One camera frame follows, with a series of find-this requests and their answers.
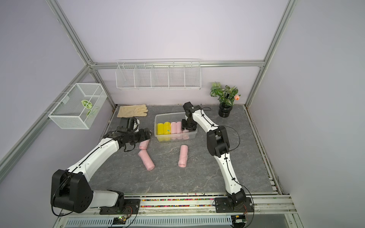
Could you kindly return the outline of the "pink roll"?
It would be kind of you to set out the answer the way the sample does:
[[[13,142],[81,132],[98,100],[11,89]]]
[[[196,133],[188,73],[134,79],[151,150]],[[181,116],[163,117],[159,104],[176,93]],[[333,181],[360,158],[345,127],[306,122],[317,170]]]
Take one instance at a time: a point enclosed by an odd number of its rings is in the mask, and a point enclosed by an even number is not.
[[[180,148],[178,166],[185,168],[187,165],[187,159],[188,159],[188,146],[182,145]]]
[[[183,132],[182,132],[182,134],[183,134],[183,136],[182,136],[182,138],[184,139],[184,140],[188,140],[189,139],[189,130],[187,130],[187,129],[184,129],[183,130]]]
[[[148,144],[149,144],[150,140],[145,140],[145,141],[142,141],[140,144],[139,144],[139,149],[140,150],[146,150],[148,148]]]
[[[176,122],[171,122],[171,140],[176,139]]]
[[[176,123],[176,134],[177,134],[176,138],[182,139],[183,138],[182,133],[183,133],[182,132],[182,122],[179,121]]]
[[[148,170],[148,171],[151,171],[155,168],[155,164],[154,162],[152,161],[152,159],[150,158],[147,150],[141,150],[139,153],[138,153],[138,156],[141,158],[145,168]]]

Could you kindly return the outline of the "clear plastic storage box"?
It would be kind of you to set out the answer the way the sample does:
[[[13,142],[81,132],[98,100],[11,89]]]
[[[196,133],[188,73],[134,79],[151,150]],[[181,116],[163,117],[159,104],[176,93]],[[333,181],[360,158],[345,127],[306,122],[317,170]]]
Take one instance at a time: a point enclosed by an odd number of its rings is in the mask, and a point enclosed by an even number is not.
[[[182,127],[187,120],[184,112],[155,116],[154,135],[159,142],[173,142],[194,139],[198,130],[186,130]]]

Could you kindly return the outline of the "yellow trash bag roll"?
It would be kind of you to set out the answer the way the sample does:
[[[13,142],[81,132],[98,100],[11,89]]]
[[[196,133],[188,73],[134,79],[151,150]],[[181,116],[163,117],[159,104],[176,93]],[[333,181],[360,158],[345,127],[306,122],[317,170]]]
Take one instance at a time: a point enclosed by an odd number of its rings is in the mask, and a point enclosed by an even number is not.
[[[163,135],[164,135],[165,141],[171,140],[171,123],[170,122],[165,122],[163,124]]]
[[[157,124],[157,139],[159,142],[163,141],[163,136],[164,135],[164,124],[163,123],[158,123]]]

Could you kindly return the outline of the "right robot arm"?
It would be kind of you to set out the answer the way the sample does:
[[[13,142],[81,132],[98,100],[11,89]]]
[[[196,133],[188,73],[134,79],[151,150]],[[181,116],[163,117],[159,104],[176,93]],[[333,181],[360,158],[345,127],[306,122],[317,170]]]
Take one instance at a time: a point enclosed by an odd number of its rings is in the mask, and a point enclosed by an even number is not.
[[[246,193],[250,191],[239,183],[235,174],[226,127],[214,123],[199,105],[187,102],[183,105],[183,109],[185,111],[185,119],[182,121],[183,128],[195,130],[197,126],[200,126],[206,133],[207,150],[221,170],[229,207],[233,210],[254,211],[252,195],[246,196]]]

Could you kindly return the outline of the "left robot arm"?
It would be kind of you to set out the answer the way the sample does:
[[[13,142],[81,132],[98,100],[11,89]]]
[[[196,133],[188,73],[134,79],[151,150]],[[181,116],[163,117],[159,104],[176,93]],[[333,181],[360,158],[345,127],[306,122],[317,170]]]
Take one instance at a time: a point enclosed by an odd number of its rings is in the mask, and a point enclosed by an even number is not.
[[[57,170],[52,176],[50,205],[52,209],[68,213],[83,213],[90,208],[101,208],[102,214],[116,214],[127,208],[124,194],[119,191],[92,190],[89,182],[107,159],[121,148],[147,141],[152,132],[140,128],[136,118],[123,118],[120,126],[107,132],[85,157],[65,170]]]

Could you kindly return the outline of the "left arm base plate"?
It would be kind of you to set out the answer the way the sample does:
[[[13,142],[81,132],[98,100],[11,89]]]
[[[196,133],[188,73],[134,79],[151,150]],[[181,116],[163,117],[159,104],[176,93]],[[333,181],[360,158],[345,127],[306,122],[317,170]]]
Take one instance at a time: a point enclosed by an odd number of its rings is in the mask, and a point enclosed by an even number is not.
[[[113,207],[101,207],[100,215],[133,215],[139,212],[140,199],[121,199]]]

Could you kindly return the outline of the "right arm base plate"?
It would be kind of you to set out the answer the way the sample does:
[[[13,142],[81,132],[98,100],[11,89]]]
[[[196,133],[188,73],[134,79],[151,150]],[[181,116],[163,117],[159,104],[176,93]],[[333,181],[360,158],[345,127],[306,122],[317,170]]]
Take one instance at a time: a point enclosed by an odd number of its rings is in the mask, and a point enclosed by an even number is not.
[[[213,201],[216,213],[243,213],[254,212],[252,199],[247,197],[245,201],[234,202],[228,197],[215,198]]]

